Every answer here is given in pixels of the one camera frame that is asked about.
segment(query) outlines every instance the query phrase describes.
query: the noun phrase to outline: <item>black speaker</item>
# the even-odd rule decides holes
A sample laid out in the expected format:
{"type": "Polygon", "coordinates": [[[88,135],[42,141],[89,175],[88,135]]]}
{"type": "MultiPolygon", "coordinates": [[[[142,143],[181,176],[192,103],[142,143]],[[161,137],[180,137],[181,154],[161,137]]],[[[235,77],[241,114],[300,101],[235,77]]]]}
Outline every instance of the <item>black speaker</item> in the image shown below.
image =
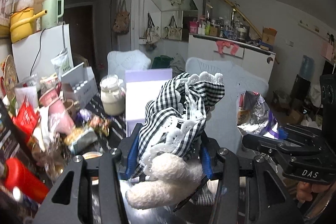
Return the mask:
{"type": "Polygon", "coordinates": [[[291,92],[292,100],[298,99],[303,101],[308,94],[309,87],[310,87],[310,81],[302,78],[299,75],[296,75],[296,79],[291,92]]]}
{"type": "Polygon", "coordinates": [[[336,74],[321,75],[322,136],[336,152],[336,74]]]}

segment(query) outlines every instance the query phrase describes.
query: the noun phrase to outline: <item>bamboo pole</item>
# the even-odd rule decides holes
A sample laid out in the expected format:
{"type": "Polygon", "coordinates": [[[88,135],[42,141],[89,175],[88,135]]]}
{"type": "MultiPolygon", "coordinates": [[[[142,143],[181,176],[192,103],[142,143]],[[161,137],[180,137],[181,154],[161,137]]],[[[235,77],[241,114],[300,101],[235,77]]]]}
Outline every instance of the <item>bamboo pole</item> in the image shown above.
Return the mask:
{"type": "MultiPolygon", "coordinates": [[[[260,39],[263,37],[261,32],[257,29],[256,26],[254,26],[252,24],[252,22],[239,10],[239,8],[230,0],[224,0],[227,4],[229,4],[232,8],[234,8],[236,10],[236,12],[238,12],[238,14],[240,14],[243,19],[251,26],[251,28],[256,32],[256,34],[260,37],[260,39]]],[[[277,64],[279,64],[279,61],[277,60],[277,58],[275,57],[275,61],[277,64]]]]}

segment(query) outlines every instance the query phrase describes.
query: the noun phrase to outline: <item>human hand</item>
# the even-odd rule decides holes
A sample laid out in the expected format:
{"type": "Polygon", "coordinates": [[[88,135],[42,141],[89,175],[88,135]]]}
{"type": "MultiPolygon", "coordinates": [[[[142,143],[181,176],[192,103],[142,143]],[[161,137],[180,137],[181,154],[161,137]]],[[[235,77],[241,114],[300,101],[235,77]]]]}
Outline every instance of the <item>human hand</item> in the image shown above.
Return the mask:
{"type": "Polygon", "coordinates": [[[301,203],[305,201],[312,201],[313,196],[311,193],[322,193],[328,190],[330,185],[311,184],[308,182],[300,181],[297,185],[296,198],[301,203]]]}

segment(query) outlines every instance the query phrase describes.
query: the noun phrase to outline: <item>green bag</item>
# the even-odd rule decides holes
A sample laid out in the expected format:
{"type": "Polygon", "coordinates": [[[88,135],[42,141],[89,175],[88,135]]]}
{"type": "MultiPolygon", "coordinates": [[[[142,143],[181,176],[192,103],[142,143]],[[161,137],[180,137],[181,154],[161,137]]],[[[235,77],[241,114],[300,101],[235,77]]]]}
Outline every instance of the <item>green bag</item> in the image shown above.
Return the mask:
{"type": "Polygon", "coordinates": [[[166,55],[157,56],[154,58],[152,69],[167,69],[172,60],[173,58],[166,55]]]}

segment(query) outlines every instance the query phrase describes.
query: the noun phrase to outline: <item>red bottle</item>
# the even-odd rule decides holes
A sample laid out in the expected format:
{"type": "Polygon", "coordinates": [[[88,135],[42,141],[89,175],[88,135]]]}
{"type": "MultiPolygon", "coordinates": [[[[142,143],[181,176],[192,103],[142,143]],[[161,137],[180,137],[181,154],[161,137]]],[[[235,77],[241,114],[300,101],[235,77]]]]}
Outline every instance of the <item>red bottle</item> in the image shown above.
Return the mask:
{"type": "Polygon", "coordinates": [[[16,186],[40,204],[49,192],[49,189],[17,158],[9,158],[4,165],[0,162],[0,178],[8,190],[12,191],[16,186]]]}

